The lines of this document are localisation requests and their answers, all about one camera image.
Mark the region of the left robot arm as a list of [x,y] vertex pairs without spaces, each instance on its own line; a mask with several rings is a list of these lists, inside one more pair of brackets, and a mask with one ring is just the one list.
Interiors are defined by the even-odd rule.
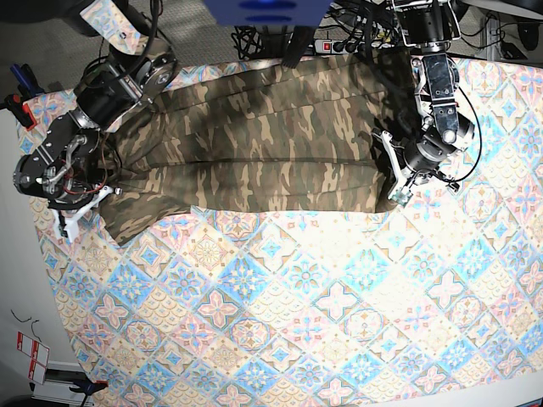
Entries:
[[388,198],[405,205],[411,189],[435,177],[450,187],[457,180],[446,177],[440,164],[454,153],[466,151],[473,142],[475,124],[458,112],[455,92],[459,71],[448,56],[451,42],[461,37],[449,1],[393,1],[404,44],[410,49],[413,96],[420,128],[407,142],[395,142],[387,131],[376,134],[389,156],[394,183]]

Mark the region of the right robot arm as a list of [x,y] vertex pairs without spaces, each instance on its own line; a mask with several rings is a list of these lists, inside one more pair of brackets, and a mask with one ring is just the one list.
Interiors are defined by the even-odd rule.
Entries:
[[146,108],[176,74],[169,40],[159,32],[161,1],[149,4],[150,19],[127,1],[13,1],[2,19],[30,24],[63,20],[84,36],[101,36],[105,56],[84,70],[74,94],[76,106],[54,119],[41,145],[23,155],[13,183],[26,196],[44,198],[50,208],[75,211],[107,194],[109,178],[120,171],[107,167],[107,130],[123,115]]

